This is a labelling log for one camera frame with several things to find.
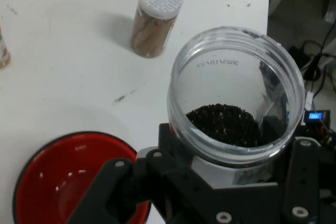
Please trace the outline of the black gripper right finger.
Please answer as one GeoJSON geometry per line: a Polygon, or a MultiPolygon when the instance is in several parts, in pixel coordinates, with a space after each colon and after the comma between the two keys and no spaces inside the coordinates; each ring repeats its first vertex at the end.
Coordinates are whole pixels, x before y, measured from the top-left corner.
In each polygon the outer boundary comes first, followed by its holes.
{"type": "Polygon", "coordinates": [[[278,190],[262,190],[263,223],[318,223],[320,146],[305,127],[275,163],[278,190]]]}

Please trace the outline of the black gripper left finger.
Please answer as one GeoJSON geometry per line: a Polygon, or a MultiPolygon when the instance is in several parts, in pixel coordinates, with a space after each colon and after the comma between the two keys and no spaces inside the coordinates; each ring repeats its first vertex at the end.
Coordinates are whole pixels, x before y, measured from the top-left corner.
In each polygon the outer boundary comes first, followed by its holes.
{"type": "Polygon", "coordinates": [[[237,223],[224,192],[169,155],[173,137],[169,124],[160,124],[159,145],[144,157],[105,162],[67,222],[127,223],[138,205],[150,201],[166,223],[237,223]]]}

